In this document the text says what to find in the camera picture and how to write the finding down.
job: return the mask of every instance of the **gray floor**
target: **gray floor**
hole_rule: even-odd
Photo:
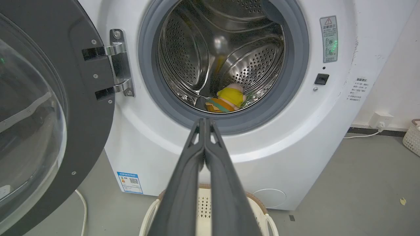
[[[122,193],[105,155],[79,190],[89,206],[89,236],[137,236],[155,199]],[[374,136],[344,140],[296,211],[269,213],[281,236],[414,236],[419,200],[420,157],[401,138]],[[83,205],[73,194],[26,236],[78,236],[82,220]]]

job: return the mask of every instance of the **washing machine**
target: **washing machine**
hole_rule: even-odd
[[[212,118],[244,189],[294,210],[341,142],[416,0],[7,0],[0,4],[0,233],[21,235],[103,148],[157,196]],[[236,84],[243,101],[209,110]],[[210,184],[209,170],[200,183]]]

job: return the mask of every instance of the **plastic basket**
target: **plastic basket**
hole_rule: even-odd
[[[417,156],[420,156],[420,119],[412,120],[412,124],[402,139],[402,143]]]
[[[142,226],[140,228],[139,236],[146,236],[150,223],[152,222],[156,210],[159,207],[160,200],[163,196],[162,192],[158,199],[154,201],[144,216]],[[268,227],[270,226],[271,232],[274,236],[278,236],[276,224],[274,223],[271,216],[267,213],[267,209],[262,202],[254,195],[247,192],[249,204],[251,205],[252,211],[254,212],[255,219],[261,229],[263,236],[269,236],[270,232]],[[200,184],[198,191],[197,201],[197,236],[211,236],[211,191],[210,185]]]

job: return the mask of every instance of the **door glass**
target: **door glass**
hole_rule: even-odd
[[[63,109],[50,85],[0,40],[0,226],[8,227],[4,223],[16,212],[22,217],[45,192],[66,137]]]

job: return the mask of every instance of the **white cable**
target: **white cable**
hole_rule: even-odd
[[[378,131],[374,134],[344,137],[343,139],[365,138],[365,137],[370,137],[370,136],[377,135],[378,133],[383,131],[383,129],[385,128],[385,123],[384,122],[379,122],[376,127],[378,128]]]
[[[365,137],[370,137],[373,135],[377,135],[378,133],[380,133],[379,131],[374,133],[374,134],[369,134],[369,135],[359,135],[359,136],[351,136],[351,137],[344,137],[343,139],[353,139],[353,138],[365,138]]]
[[[80,200],[83,203],[83,207],[84,207],[84,216],[83,216],[83,226],[81,227],[81,236],[84,236],[84,228],[86,226],[86,220],[87,220],[87,205],[86,205],[86,201],[84,200],[83,195],[76,189],[74,190],[77,195],[79,195]]]

